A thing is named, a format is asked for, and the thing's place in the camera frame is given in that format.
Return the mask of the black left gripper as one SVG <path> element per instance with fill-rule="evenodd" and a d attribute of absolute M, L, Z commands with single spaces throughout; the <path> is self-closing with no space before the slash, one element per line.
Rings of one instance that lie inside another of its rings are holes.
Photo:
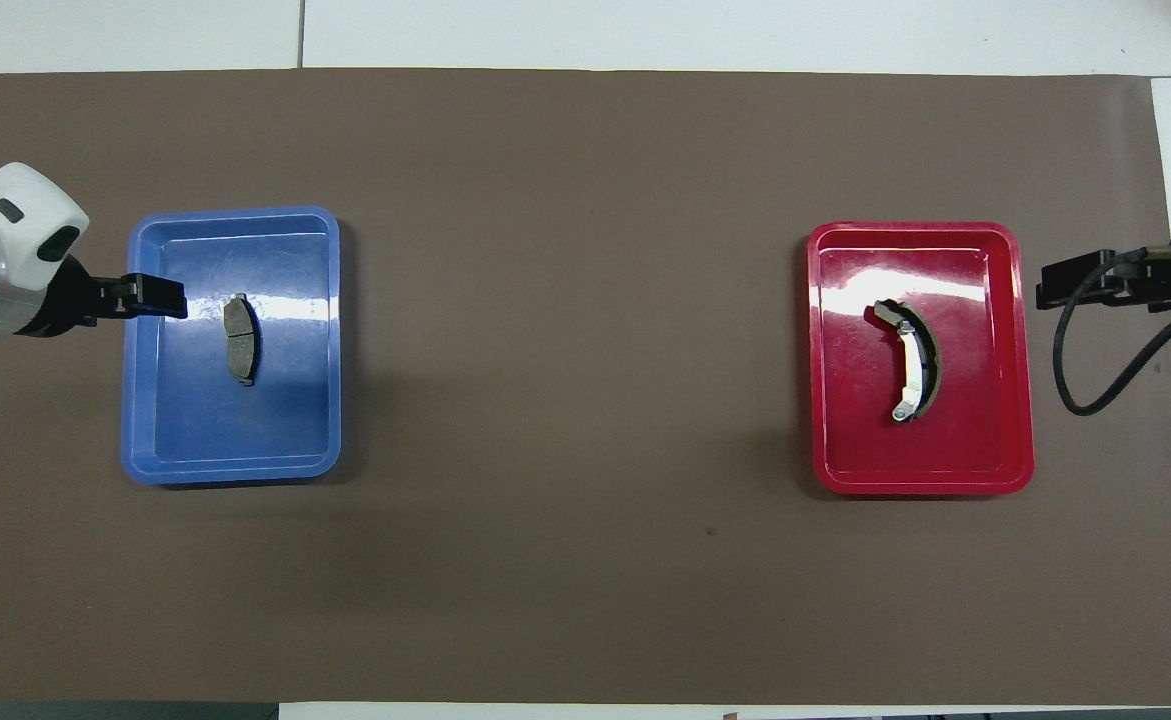
<path fill-rule="evenodd" d="M 96 277 L 73 255 L 67 255 L 42 302 L 42 337 L 52 338 L 77 327 L 96 327 L 102 318 L 189 318 L 184 286 L 167 277 L 128 273 Z"/>

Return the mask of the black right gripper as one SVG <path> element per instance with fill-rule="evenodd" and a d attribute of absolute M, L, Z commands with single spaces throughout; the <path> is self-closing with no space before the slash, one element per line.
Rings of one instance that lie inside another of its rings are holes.
<path fill-rule="evenodd" d="M 1170 247 L 1144 247 L 1137 259 L 1123 260 L 1137 251 L 1098 251 L 1045 265 L 1039 270 L 1036 309 L 1041 311 L 1061 307 L 1102 304 L 1107 307 L 1144 306 L 1149 313 L 1171 310 L 1171 275 L 1165 268 L 1171 263 Z M 1080 282 L 1097 266 L 1105 265 L 1105 273 L 1083 292 L 1075 292 Z"/>

